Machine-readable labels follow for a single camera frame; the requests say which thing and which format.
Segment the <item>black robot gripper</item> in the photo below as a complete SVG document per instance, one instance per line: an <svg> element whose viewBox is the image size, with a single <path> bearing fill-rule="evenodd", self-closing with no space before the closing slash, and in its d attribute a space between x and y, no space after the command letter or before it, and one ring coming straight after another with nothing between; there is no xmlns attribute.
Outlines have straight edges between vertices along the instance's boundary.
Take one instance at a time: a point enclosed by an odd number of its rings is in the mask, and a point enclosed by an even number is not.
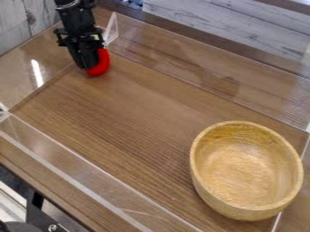
<svg viewBox="0 0 310 232"><path fill-rule="evenodd" d="M103 32L103 28L95 26L77 34L69 33L64 28L53 30L53 34L57 37L57 45L68 48L72 60L85 70L93 68L99 63L97 49L105 47Z"/></svg>

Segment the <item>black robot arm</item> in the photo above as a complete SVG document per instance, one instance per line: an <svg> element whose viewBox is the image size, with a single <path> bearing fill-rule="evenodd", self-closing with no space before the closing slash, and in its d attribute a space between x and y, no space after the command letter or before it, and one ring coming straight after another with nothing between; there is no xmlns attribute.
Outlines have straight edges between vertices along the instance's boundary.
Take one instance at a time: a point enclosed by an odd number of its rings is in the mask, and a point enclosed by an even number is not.
<svg viewBox="0 0 310 232"><path fill-rule="evenodd" d="M103 30L96 26L96 0L55 0L63 24L53 31L57 45L68 49L76 65L91 70L99 65L99 50L104 48Z"/></svg>

